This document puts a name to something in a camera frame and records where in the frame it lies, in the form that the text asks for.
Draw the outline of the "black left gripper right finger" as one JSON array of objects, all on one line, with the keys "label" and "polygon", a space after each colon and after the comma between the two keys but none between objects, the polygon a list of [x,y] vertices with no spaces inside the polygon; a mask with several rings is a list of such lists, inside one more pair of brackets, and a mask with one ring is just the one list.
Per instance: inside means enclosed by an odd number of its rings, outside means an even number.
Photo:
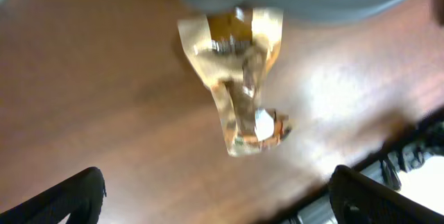
[{"label": "black left gripper right finger", "polygon": [[443,223],[442,214],[344,165],[335,168],[329,192],[338,223]]}]

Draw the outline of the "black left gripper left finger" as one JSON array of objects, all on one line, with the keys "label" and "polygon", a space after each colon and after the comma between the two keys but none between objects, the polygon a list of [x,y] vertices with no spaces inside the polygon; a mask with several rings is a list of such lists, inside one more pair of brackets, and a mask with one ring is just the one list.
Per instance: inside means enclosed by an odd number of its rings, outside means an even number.
[{"label": "black left gripper left finger", "polygon": [[71,176],[26,202],[1,213],[2,223],[98,223],[105,180],[95,166]]}]

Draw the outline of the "beige brown snack pouch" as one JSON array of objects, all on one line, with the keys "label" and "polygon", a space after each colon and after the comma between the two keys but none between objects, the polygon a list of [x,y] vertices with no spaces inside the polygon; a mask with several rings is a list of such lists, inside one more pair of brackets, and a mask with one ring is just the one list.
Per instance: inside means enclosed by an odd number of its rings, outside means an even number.
[{"label": "beige brown snack pouch", "polygon": [[232,157],[278,146],[292,130],[286,114],[261,104],[262,85],[280,53],[282,21],[276,8],[178,21],[182,49],[212,94]]}]

